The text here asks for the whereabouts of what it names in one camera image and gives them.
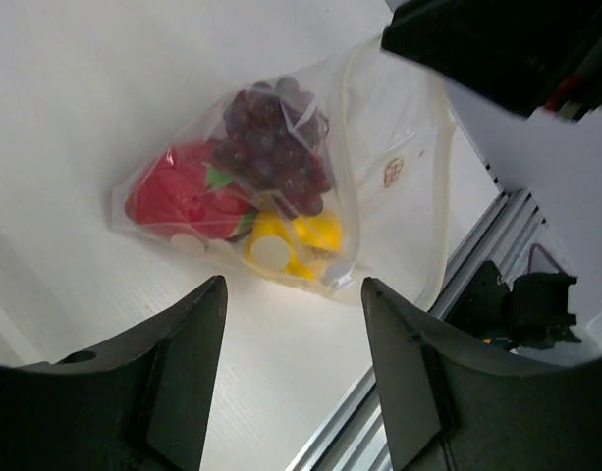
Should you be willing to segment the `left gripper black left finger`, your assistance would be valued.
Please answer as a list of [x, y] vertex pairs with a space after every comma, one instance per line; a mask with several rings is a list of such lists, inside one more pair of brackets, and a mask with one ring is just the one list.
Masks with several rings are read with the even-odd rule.
[[226, 324], [215, 276], [55, 362], [0, 365], [0, 470], [196, 470]]

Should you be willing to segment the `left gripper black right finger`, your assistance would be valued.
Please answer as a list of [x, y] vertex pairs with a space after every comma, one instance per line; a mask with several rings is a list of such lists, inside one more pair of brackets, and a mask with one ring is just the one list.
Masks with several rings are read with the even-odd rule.
[[602, 356], [557, 366], [455, 329], [470, 344], [440, 345], [453, 470], [602, 470]]

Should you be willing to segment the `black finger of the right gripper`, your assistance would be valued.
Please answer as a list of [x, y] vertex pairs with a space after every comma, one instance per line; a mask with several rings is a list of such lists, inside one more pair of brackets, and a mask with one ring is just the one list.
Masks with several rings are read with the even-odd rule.
[[524, 118], [602, 108], [602, 0], [406, 1], [381, 47]]

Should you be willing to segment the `yellow bell pepper toy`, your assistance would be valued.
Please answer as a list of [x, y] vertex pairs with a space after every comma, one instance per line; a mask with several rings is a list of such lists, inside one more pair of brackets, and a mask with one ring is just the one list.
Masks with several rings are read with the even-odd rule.
[[260, 212], [244, 247], [245, 260], [275, 275], [318, 280], [339, 257], [343, 231], [336, 214], [287, 219], [275, 211]]

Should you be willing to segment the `red bell pepper toy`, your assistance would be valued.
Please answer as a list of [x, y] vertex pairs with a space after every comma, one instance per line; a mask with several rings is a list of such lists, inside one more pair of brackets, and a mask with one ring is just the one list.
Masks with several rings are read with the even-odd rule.
[[211, 141], [169, 145], [131, 185], [124, 204], [129, 219], [165, 232], [218, 221], [206, 182], [214, 147]]

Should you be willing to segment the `clear zip top bag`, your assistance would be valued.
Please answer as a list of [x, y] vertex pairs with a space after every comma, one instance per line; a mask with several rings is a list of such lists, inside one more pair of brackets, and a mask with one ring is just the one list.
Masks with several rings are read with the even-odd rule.
[[457, 124], [436, 74], [378, 38], [233, 88], [119, 183], [112, 227], [352, 304], [367, 277], [437, 299]]

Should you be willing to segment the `dark red grape bunch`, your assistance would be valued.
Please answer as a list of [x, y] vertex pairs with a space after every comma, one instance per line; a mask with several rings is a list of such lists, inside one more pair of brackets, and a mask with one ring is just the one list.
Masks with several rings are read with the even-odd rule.
[[324, 141], [330, 126], [315, 95], [291, 76], [241, 89], [223, 112], [213, 163], [260, 211], [317, 216], [332, 189]]

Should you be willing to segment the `red dragon fruit toy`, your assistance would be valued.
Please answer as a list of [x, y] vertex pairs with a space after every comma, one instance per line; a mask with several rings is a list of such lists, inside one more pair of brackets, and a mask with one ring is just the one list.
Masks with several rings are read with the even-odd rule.
[[257, 210], [231, 175], [204, 161], [188, 163], [184, 172], [187, 221], [200, 235], [233, 240], [251, 231]]

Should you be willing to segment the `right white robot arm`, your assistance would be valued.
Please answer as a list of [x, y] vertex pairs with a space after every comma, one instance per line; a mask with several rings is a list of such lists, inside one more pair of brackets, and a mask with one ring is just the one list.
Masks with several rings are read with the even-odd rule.
[[535, 200], [560, 249], [529, 238], [504, 294], [449, 317], [505, 347], [602, 352], [602, 1], [393, 1], [382, 48], [446, 78], [504, 190]]

